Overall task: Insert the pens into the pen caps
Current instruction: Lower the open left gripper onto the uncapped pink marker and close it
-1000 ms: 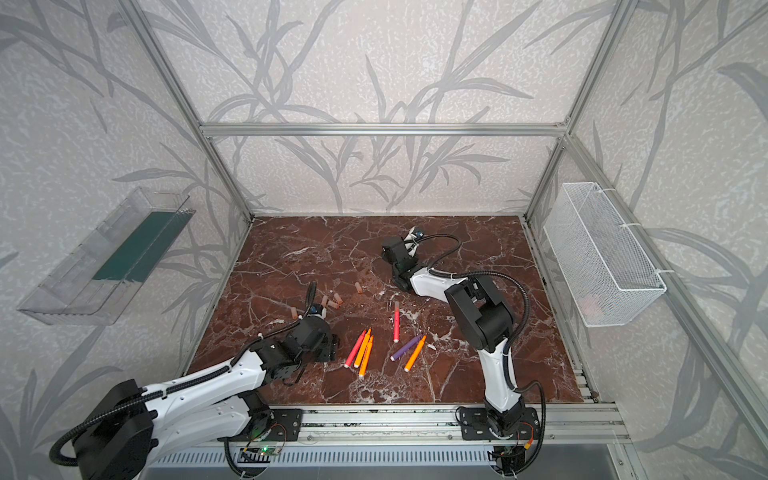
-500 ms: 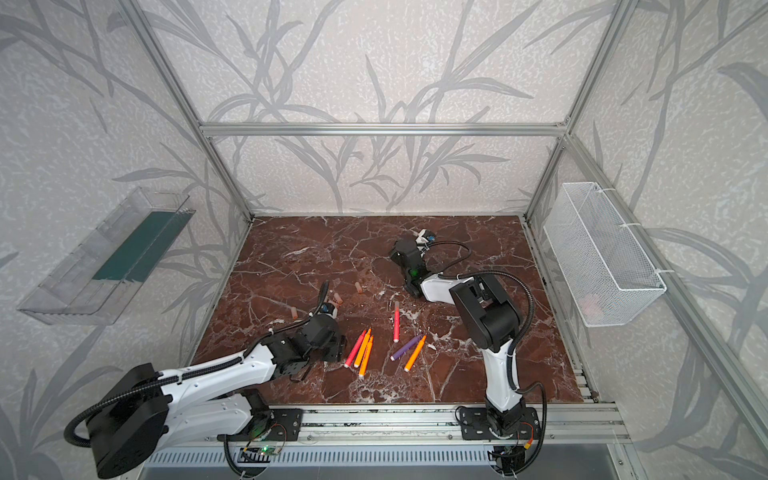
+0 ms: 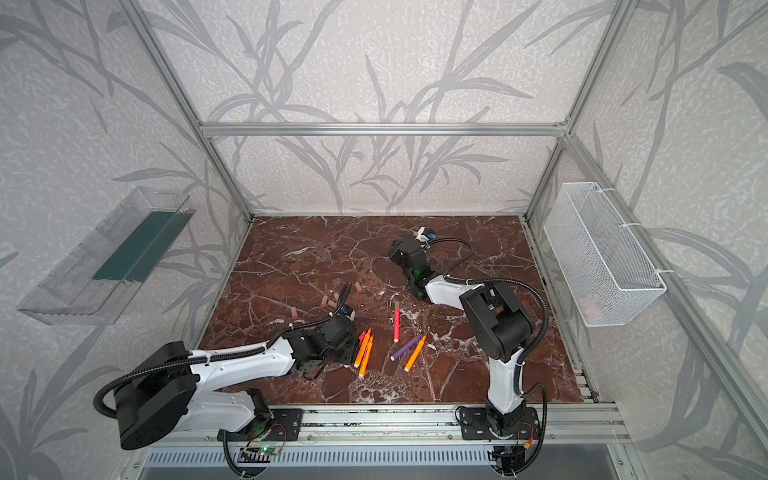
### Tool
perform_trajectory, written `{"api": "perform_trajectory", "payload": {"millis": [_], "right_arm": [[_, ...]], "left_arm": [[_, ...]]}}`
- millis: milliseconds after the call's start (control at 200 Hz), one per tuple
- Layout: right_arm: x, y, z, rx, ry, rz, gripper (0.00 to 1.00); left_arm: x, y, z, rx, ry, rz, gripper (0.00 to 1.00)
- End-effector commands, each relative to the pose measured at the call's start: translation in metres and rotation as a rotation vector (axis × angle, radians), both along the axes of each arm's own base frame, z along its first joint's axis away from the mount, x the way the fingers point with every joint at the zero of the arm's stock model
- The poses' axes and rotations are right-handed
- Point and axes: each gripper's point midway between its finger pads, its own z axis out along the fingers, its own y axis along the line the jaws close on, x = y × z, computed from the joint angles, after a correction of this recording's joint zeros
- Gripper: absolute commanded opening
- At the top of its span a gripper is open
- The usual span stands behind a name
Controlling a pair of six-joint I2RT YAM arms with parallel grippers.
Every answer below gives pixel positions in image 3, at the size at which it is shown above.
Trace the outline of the thick pink marker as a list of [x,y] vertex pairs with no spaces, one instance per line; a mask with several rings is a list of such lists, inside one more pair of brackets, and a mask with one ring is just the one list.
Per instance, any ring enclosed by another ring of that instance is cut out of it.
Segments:
[[394,343],[400,342],[400,324],[401,324],[400,302],[395,301],[394,314],[393,314],[393,342]]

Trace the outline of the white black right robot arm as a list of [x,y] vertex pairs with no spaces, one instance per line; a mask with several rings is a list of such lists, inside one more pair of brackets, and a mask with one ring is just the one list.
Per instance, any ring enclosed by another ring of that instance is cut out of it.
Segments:
[[[523,420],[529,395],[523,390],[524,364],[548,328],[546,302],[532,286],[519,280],[462,280],[438,273],[427,259],[427,250],[437,242],[423,234],[397,239],[392,242],[388,256],[403,270],[407,288],[414,296],[464,312],[489,359],[486,418],[490,431],[499,438],[509,437]],[[534,333],[533,320],[512,291],[513,285],[527,289],[539,302],[544,323],[538,334]]]

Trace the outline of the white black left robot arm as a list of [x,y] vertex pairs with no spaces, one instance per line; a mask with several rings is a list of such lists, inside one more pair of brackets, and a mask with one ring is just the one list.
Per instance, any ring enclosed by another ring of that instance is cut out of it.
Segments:
[[350,365],[358,352],[355,314],[348,305],[327,318],[288,328],[273,339],[220,350],[188,350],[174,341],[94,397],[98,413],[118,423],[120,446],[137,450],[176,431],[240,432],[269,415],[256,394],[229,387],[261,378]]

